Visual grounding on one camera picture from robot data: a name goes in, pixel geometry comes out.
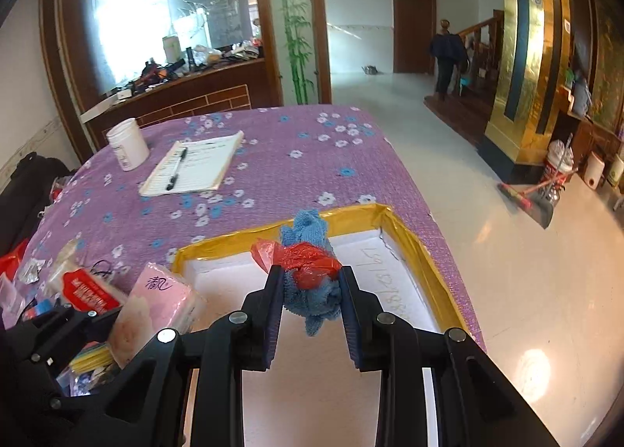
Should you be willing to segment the pink tissue pack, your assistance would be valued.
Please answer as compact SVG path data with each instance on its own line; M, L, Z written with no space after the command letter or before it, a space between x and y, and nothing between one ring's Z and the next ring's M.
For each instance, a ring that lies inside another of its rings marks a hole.
M125 302L109 334L112 357L124 368L159 331L190 331L203 315L206 300L180 275L148 262Z

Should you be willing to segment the blue towel with red bag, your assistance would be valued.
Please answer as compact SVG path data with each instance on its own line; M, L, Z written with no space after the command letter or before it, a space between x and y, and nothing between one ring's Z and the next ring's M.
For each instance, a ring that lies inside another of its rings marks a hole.
M305 320L314 336L327 320L340 317L337 260L328 238L328 222L317 210L301 210L279 228L279 239L259 239L251 247L254 261L265 271L274 265L285 272L284 308Z

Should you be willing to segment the yellow-rimmed white foam box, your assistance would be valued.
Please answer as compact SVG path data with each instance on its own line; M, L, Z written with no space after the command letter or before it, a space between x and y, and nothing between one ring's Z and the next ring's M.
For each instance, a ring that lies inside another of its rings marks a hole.
M400 262L401 275L410 283L440 328L457 328L470 332L458 304L447 289L433 258L390 207L367 204L327 210L324 213L303 212L291 220L234 231L178 250L172 269L188 274L193 261L217 261L229 256L250 254L260 268L276 264L293 273L293 286L305 288L321 298L321 285L334 283L340 288L340 312L345 326L349 356L361 372L383 371L392 354L391 342L385 337L387 321L396 322L408 311L400 292L396 312L385 312L376 294L360 288L354 269L340 261L329 249L332 238L355 236L364 231L377 231L381 238L395 243L391 251Z

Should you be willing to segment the red white tissue pack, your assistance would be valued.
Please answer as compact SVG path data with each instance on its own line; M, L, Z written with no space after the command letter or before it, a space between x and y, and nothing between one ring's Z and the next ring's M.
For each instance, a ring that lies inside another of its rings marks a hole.
M76 264L72 257L57 258L43 289L48 298L59 299L79 312L97 315L123 307L127 296L104 279Z

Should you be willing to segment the purple floral tablecloth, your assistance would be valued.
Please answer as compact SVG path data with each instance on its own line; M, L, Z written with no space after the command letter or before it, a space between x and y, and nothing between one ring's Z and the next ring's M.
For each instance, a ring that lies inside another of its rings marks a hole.
M140 187L176 142L242 133L215 192L145 198ZM70 241L129 291L146 262L171 265L184 246L294 217L300 210L384 204L426 247L474 336L481 329L440 228L372 116L351 106L293 106L185 116L144 130L150 154L125 171L97 152L44 214L24 258L49 276Z

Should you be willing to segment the black pen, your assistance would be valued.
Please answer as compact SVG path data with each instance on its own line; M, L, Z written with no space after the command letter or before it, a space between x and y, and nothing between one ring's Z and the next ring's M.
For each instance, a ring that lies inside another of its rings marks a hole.
M178 182L179 171L180 171L180 168L182 166L182 163L184 162L184 160L185 160L185 158L187 156L187 153L188 153L188 148L184 147L181 150L181 154L179 155L178 162L175 163L174 171L172 172L172 174L171 174L171 176L169 178L169 181L168 181L168 183L167 183L167 185L165 187L167 192L172 191L174 189L174 187L176 186L176 184Z

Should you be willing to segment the white paper notepad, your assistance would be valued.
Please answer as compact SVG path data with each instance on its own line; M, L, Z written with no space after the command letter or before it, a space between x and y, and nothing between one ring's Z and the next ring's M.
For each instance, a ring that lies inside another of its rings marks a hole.
M243 138L244 133L239 130L236 134L220 138L193 142L175 141L138 192L143 197L151 198L215 191ZM165 187L184 147L188 148L188 153L180 168L178 182L172 191L167 192Z

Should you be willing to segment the red broom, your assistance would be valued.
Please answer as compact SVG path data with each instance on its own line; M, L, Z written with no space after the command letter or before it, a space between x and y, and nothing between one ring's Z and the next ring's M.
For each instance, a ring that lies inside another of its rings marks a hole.
M498 183L497 188L545 230L551 224L556 205L560 202L560 195L565 190L565 183L577 171L574 168L569 173L557 173L552 179L532 185L523 191L507 183Z

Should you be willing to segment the black sofa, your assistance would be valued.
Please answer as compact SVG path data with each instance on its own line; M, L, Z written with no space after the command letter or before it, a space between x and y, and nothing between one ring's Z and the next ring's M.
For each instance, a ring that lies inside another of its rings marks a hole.
M69 174L64 162L36 152L20 160L1 193L1 255L32 237L40 222L39 214L51 204L53 183Z

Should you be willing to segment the white plastic jar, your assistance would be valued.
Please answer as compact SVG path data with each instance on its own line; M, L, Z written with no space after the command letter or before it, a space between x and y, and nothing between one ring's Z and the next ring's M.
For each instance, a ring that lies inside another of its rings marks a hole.
M135 170L149 156L149 148L134 118L116 124L106 138L123 171Z

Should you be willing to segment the wooden sideboard counter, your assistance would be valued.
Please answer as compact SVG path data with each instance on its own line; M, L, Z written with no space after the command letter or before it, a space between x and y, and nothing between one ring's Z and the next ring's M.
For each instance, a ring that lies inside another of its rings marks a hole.
M112 106L87 123L94 146L108 144L108 131L126 119L147 127L168 120L279 104L276 85L262 58L206 70L156 86Z

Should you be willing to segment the person in dark clothes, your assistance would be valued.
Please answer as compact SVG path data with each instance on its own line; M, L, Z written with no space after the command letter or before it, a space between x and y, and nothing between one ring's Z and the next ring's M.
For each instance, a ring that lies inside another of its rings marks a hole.
M455 68L458 67L462 71L468 65L464 40L459 34L450 32L448 19L442 18L440 21L440 30L429 43L429 54L437 63L435 95L439 101L443 101L449 93Z

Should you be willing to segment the brown wooden door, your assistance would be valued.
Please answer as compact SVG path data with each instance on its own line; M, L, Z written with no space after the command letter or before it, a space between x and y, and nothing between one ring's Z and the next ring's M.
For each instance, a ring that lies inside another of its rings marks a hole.
M434 72L429 42L436 33L437 0L392 0L394 73Z

